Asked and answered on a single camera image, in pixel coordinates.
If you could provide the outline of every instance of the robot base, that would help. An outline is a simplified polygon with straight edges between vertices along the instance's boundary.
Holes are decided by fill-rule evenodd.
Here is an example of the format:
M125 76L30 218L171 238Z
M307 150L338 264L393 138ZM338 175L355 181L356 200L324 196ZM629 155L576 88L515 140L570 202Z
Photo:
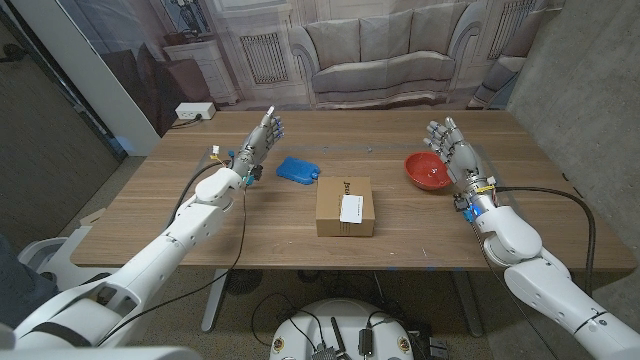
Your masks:
M352 359L362 358L359 355L359 332L364 329L367 319L377 307L353 299L327 299L315 302L303 308L314 314L322 325L322 334L327 347L338 351L338 341L331 325L331 318L336 318L346 353ZM371 324L389 318L385 313L377 313L371 317ZM314 346L321 344L320 331L316 320L308 314L298 313L291 318L293 323L303 331ZM373 353L367 359L412 360L413 349L409 345L409 336L404 328L393 319L380 323L373 328ZM283 322L276 331L271 345L270 360L307 360L311 359L313 348L304 335L296 329L292 322Z

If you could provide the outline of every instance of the white label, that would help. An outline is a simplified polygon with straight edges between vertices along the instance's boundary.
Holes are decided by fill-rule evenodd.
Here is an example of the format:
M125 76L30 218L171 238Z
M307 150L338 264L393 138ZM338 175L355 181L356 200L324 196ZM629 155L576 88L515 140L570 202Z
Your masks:
M362 224L362 196L344 195L340 209L340 221L353 224Z

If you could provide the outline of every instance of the wooden table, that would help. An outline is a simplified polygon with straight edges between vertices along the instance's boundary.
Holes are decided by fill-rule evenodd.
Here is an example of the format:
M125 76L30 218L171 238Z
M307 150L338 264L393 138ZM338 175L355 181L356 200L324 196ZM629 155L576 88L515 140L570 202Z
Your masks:
M453 209L452 189L425 192L413 186L404 172L407 155L426 150L420 146L426 125L446 115L453 116L467 140L486 155L490 163L486 169L497 171L501 185L575 193L507 112L277 113L284 121L286 136L264 162L262 180L247 190L247 232L238 268L487 270L471 227ZM73 262L124 264L163 229L206 147L217 144L237 149L262 115L218 112L212 121L169 131L77 248ZM317 164L321 176L370 176L375 235L317 237L315 185L304 186L275 175L286 156ZM525 219L540 232L544 246L570 269L583 269L587 222L580 207L554 195L518 192L513 197ZM191 251L182 265L231 265L242 230L242 198L236 198L240 201L225 227ZM596 223L595 270L635 268L631 252L609 226L597 216Z

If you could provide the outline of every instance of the white robotic arm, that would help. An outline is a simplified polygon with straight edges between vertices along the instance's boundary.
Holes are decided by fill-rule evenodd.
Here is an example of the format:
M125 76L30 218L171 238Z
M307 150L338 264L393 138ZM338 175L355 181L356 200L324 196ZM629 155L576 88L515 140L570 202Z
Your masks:
M480 157L464 140L452 118L432 121L424 139L448 168L461 191L455 203L466 208L480 232L489 233L487 257L507 267L509 290L527 305L571 333L596 359L640 358L640 335L608 313L571 281L566 266L542 246L538 232L509 206L498 206Z
M114 347L131 340L137 319L114 329L148 308L184 256L218 232L233 205L231 192L255 174L282 137L280 125L271 107L233 163L201 181L162 234L113 275L64 291L38 308L14 330L15 349Z

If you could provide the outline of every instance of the blue connector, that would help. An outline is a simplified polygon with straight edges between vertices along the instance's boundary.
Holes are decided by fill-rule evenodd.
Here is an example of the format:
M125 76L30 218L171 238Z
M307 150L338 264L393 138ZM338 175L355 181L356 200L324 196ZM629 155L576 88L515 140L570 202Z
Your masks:
M473 224L473 215L471 215L471 210L462 210L462 216L464 216L464 219L467 220L470 224Z

